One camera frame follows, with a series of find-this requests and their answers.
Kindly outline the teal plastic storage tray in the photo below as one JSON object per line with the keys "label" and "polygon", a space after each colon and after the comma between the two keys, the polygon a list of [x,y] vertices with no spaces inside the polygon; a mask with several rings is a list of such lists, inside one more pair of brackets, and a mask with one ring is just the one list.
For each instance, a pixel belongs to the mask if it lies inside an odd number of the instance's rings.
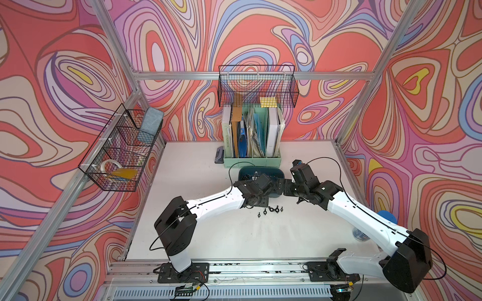
{"label": "teal plastic storage tray", "polygon": [[239,181],[254,181],[262,178],[258,187],[270,198],[278,198],[283,195],[283,188],[279,180],[284,179],[284,173],[279,168],[264,166],[245,166],[238,173]]}

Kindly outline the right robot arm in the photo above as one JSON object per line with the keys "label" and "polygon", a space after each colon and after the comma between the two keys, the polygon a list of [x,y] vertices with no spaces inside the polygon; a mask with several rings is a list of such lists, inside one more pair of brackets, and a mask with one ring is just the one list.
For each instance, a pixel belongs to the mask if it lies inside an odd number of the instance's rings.
{"label": "right robot arm", "polygon": [[388,221],[353,199],[332,181],[313,184],[282,181],[285,196],[299,198],[343,218],[380,247],[373,255],[342,253],[336,264],[347,274],[384,278],[404,293],[413,293],[433,266],[429,236]]}

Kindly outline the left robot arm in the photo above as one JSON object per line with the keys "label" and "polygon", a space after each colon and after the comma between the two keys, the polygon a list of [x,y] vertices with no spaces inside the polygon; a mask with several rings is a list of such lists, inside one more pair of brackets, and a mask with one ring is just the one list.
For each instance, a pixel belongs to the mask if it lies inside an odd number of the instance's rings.
{"label": "left robot arm", "polygon": [[204,198],[188,201],[181,196],[173,198],[154,222],[157,239],[173,270],[183,273],[191,268],[187,248],[199,222],[233,210],[266,207],[271,196],[283,192],[283,179],[261,174],[254,180],[236,181],[229,188]]}

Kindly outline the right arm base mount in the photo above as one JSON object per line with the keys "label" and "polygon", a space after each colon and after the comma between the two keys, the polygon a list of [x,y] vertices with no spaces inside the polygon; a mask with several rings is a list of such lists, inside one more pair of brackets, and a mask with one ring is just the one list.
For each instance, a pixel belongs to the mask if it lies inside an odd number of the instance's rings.
{"label": "right arm base mount", "polygon": [[353,282],[361,280],[359,274],[345,273],[337,259],[346,252],[346,248],[336,249],[325,261],[306,262],[302,268],[308,273],[311,282]]}

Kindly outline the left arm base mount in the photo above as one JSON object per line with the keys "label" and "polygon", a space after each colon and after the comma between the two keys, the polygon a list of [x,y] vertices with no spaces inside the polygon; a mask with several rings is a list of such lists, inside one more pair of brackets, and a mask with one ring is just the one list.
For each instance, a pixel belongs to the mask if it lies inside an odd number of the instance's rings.
{"label": "left arm base mount", "polygon": [[172,263],[163,263],[153,270],[158,276],[158,283],[206,282],[209,277],[209,263],[192,263],[186,270],[179,272]]}

